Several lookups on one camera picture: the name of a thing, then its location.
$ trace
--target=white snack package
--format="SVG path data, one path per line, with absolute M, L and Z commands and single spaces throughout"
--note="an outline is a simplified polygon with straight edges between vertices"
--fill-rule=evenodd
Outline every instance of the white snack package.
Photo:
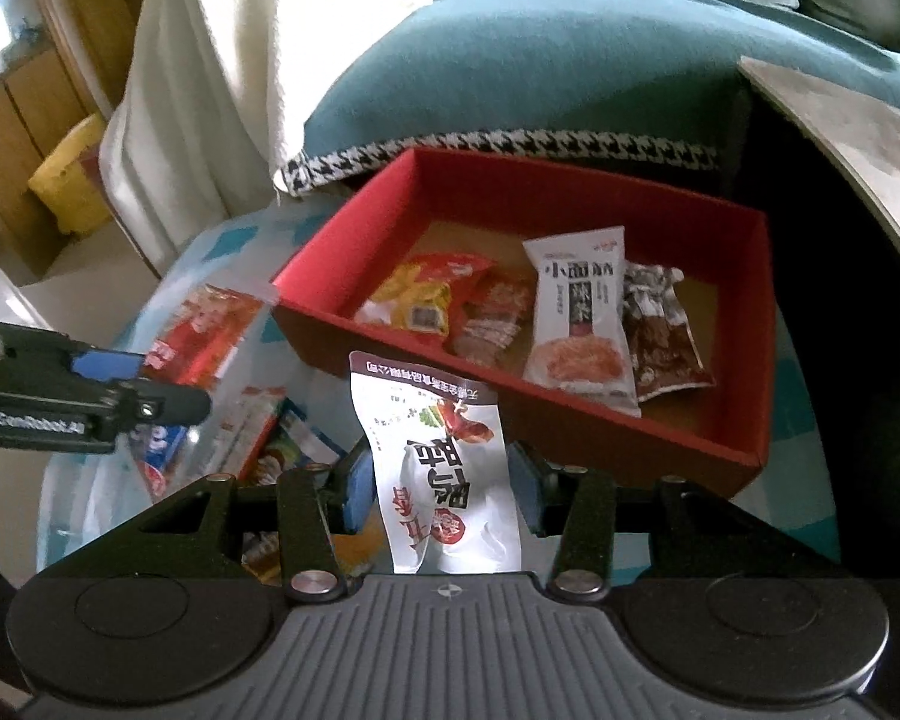
M 538 272 L 523 377 L 639 416 L 623 326 L 624 228 L 524 242 Z
M 520 570 L 520 531 L 496 394 L 426 365 L 350 353 L 394 573 Z

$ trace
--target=white blanket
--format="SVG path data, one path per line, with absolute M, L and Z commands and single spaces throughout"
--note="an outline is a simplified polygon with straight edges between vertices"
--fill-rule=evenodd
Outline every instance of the white blanket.
M 154 266 L 270 203 L 333 82 L 431 1 L 144 0 L 101 171 Z

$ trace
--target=red box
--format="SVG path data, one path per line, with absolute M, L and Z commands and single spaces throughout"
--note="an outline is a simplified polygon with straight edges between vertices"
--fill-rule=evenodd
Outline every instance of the red box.
M 495 230 L 523 239 L 623 225 L 629 260 L 678 266 L 714 285 L 709 369 L 718 385 L 693 394 L 696 431 L 630 418 L 353 322 L 435 220 L 476 228 L 475 237 Z M 767 461 L 775 300 L 767 226 L 754 210 L 597 170 L 412 149 L 324 225 L 274 285 L 274 317 L 308 365 L 346 376 L 348 354 L 359 349 L 486 381 L 498 392 L 506 439 L 526 440 L 556 463 L 605 467 L 620 484 L 641 487 L 677 474 L 732 495 Z

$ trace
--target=houndstooth trim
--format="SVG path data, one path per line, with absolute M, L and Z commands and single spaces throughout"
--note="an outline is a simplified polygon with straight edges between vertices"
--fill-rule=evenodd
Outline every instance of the houndstooth trim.
M 378 170 L 413 146 L 546 159 L 626 159 L 685 170 L 717 170 L 717 149 L 696 143 L 583 129 L 494 129 L 398 138 L 319 157 L 301 151 L 282 170 L 283 180 L 290 194 L 304 194 L 351 175 Z

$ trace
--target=qr code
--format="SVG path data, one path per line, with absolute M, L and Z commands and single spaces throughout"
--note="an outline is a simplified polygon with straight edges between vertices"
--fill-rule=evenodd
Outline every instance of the qr code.
M 410 308 L 410 330 L 416 330 L 418 333 L 442 333 L 445 322 L 442 309 L 436 306 Z

